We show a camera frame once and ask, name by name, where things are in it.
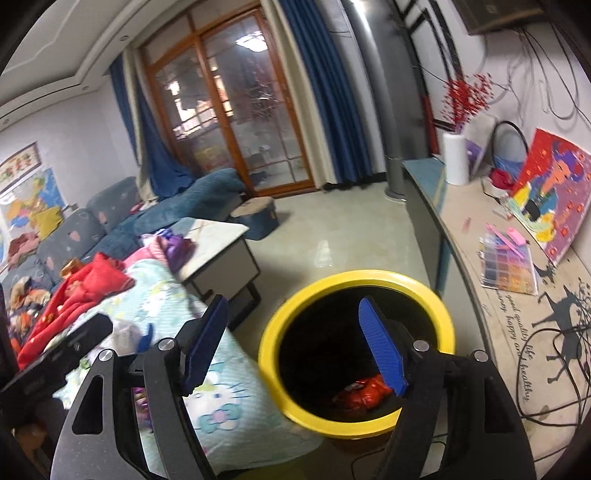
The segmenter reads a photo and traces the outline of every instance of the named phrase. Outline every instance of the coffee table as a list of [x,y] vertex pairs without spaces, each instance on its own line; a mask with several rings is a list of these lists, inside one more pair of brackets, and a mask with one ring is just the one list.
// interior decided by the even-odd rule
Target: coffee table
[[226,297],[230,304],[228,327],[234,330],[261,301],[253,283],[260,270],[244,238],[248,227],[185,218],[172,230],[197,246],[175,274],[176,279],[205,303],[209,304],[216,294]]

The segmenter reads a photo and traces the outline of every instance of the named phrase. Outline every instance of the white table top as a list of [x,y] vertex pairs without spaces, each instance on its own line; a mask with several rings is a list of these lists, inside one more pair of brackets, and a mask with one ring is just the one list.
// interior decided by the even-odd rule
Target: white table top
[[185,238],[195,242],[193,256],[176,272],[179,282],[186,281],[197,270],[218,253],[229,247],[248,230],[240,223],[214,222],[213,220],[195,220]]

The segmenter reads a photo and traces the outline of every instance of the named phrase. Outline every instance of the hello kitty blanket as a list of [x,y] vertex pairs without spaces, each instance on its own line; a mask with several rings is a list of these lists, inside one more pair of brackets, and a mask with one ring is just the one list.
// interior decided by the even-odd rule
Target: hello kitty blanket
[[[111,318],[114,327],[118,322],[132,322],[142,335],[151,323],[154,343],[163,337],[174,337],[184,322],[205,311],[203,302],[189,294],[157,260],[139,260],[125,272],[135,279],[135,287],[105,299],[81,315],[62,335],[96,313],[103,313]],[[112,338],[105,339],[68,375],[67,385],[54,395],[65,408],[72,405],[98,352],[113,345]],[[185,398],[185,405],[216,473],[286,462],[311,452],[322,441],[320,436],[302,429],[280,413],[257,364],[228,330],[222,336],[204,384]],[[165,476],[153,434],[144,431],[141,437],[148,467],[153,473]]]

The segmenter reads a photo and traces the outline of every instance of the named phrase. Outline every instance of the pink marker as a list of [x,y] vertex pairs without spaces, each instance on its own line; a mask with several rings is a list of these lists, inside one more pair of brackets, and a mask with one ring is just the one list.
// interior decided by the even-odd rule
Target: pink marker
[[527,242],[525,241],[525,238],[523,237],[523,235],[521,235],[517,230],[515,230],[514,228],[508,228],[507,229],[507,235],[509,236],[509,238],[511,238],[511,240],[513,240],[515,242],[515,244],[518,247],[523,247]]
[[511,243],[511,240],[509,240],[508,238],[505,237],[505,235],[503,235],[502,233],[500,233],[500,231],[498,231],[495,227],[493,227],[490,223],[486,224],[486,228],[488,228],[492,233],[494,233],[497,237],[499,237],[499,239],[501,239],[501,242],[503,242],[506,246],[508,246],[509,248],[511,248],[511,250],[513,250],[513,252],[522,260],[525,259],[525,257],[521,254],[521,252],[519,250],[516,249],[515,245],[513,245]]

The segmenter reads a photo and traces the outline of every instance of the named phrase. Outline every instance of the blue curtain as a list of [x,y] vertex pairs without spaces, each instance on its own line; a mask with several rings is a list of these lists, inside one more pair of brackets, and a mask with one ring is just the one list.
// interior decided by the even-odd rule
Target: blue curtain
[[336,178],[372,174],[368,146],[345,67],[314,0],[278,0],[290,23],[324,125]]
[[[113,89],[115,90],[117,103],[121,110],[121,116],[123,117],[123,122],[125,123],[125,128],[127,129],[127,134],[129,135],[129,140],[135,153],[137,150],[134,123],[131,116],[131,108],[129,107],[127,89],[125,87],[122,55],[119,55],[111,64],[109,72],[111,73],[111,81],[113,82]],[[152,191],[160,200],[163,200],[182,192],[195,181],[195,178],[187,167],[181,165],[174,158],[160,138],[154,116],[139,85],[137,85],[137,92],[147,156],[144,161],[148,164]]]

